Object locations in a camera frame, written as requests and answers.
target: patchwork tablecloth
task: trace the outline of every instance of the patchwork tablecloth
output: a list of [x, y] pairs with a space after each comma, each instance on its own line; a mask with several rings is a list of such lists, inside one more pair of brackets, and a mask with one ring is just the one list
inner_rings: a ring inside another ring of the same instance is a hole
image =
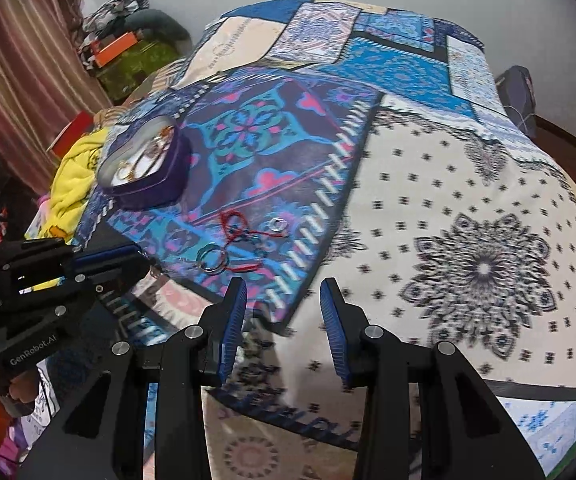
[[335, 375], [318, 298], [328, 276], [402, 340], [454, 341], [551, 472], [576, 441], [576, 197], [507, 118], [482, 43], [413, 12], [276, 0], [209, 25], [171, 79], [111, 130], [104, 156], [173, 116], [193, 146], [186, 192], [128, 212], [97, 189], [77, 238], [107, 222], [187, 287], [138, 287], [156, 322], [118, 311], [152, 344], [223, 294], [231, 272], [193, 265], [225, 243], [219, 211], [260, 230], [288, 220], [244, 276], [245, 346], [205, 398], [213, 476], [351, 477], [364, 393]]

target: striped curtain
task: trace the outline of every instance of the striped curtain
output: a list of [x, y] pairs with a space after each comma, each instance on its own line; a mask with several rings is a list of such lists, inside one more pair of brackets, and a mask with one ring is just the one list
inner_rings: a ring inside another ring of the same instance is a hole
[[0, 155], [35, 192], [58, 160], [46, 148], [82, 110], [111, 105], [76, 52], [81, 0], [0, 0]]

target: silver screw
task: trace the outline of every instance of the silver screw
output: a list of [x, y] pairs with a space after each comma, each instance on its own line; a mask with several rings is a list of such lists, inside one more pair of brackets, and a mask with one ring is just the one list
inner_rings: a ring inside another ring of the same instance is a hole
[[129, 350], [130, 344], [126, 343], [126, 341], [119, 341], [119, 343], [113, 345], [113, 354], [115, 355], [124, 355]]
[[450, 341], [441, 341], [437, 345], [437, 350], [443, 355], [452, 355], [456, 351], [456, 348], [454, 348], [454, 345]]
[[183, 331], [183, 335], [188, 339], [198, 338], [201, 334], [203, 334], [203, 329], [199, 325], [190, 325]]
[[370, 339], [379, 339], [383, 336], [383, 329], [376, 325], [367, 326], [364, 332]]

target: black floral motif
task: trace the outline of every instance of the black floral motif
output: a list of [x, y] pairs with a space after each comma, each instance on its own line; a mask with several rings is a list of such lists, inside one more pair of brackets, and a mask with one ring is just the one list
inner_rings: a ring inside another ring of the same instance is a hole
[[366, 244], [361, 243], [361, 233], [354, 231], [350, 225], [350, 218], [343, 215], [321, 265], [329, 264], [341, 256], [350, 258], [357, 251], [365, 251], [367, 248]]
[[498, 142], [489, 144], [477, 136], [472, 136], [466, 143], [465, 152], [474, 163], [474, 172], [481, 175], [484, 186], [490, 186], [492, 181], [499, 180], [499, 174], [507, 163], [503, 145]]
[[556, 309], [546, 280], [550, 247], [513, 214], [477, 222], [459, 214], [450, 231], [415, 238], [419, 271], [399, 295], [430, 318], [429, 344], [478, 341], [508, 359], [520, 327]]

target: yellow garment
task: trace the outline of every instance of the yellow garment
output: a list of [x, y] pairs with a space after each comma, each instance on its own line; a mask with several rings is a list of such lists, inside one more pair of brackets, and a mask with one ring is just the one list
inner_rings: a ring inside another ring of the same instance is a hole
[[107, 136], [108, 128], [103, 128], [81, 137], [63, 157], [50, 187], [50, 212], [39, 238], [60, 236], [70, 241], [88, 201]]

